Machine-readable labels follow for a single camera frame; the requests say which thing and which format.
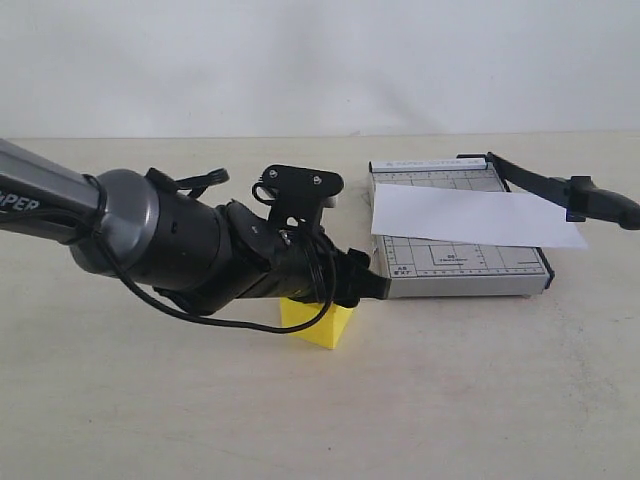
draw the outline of white paper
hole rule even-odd
[[[478,245],[587,248],[566,210],[530,193],[378,184],[371,233]]]

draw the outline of white table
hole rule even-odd
[[[14,140],[70,168],[337,171],[328,233],[370,249],[367,162],[494,151],[640,198],[635,133]],[[7,479],[601,479],[640,472],[640,233],[591,221],[547,250],[534,298],[363,301],[337,350],[162,316],[64,247],[0,233],[0,473]],[[227,318],[278,322],[277,300]]]

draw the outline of white wall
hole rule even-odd
[[[0,136],[640,129],[636,0],[2,0]]]

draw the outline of yellow foam block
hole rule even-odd
[[[292,327],[311,320],[320,310],[322,304],[299,303],[288,298],[280,299],[280,318],[283,327]],[[300,332],[289,335],[302,338],[307,342],[315,343],[321,347],[335,349],[347,326],[352,308],[344,308],[332,305],[326,315],[315,325]]]

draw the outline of robotic arm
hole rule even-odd
[[[566,208],[567,221],[640,229],[640,205],[590,177],[552,179],[493,153],[462,156],[494,162],[504,180]],[[362,298],[387,298],[391,280],[369,270],[366,253],[337,248],[321,226],[323,209],[344,188],[339,175],[268,167],[252,189],[270,207],[267,219],[235,200],[216,207],[198,200],[228,179],[224,169],[182,180],[154,168],[93,177],[0,140],[0,229],[59,242],[85,271],[117,277],[154,308],[194,323],[291,333],[318,322],[333,303],[353,308]],[[323,308],[286,328],[211,318],[234,299],[265,297]]]

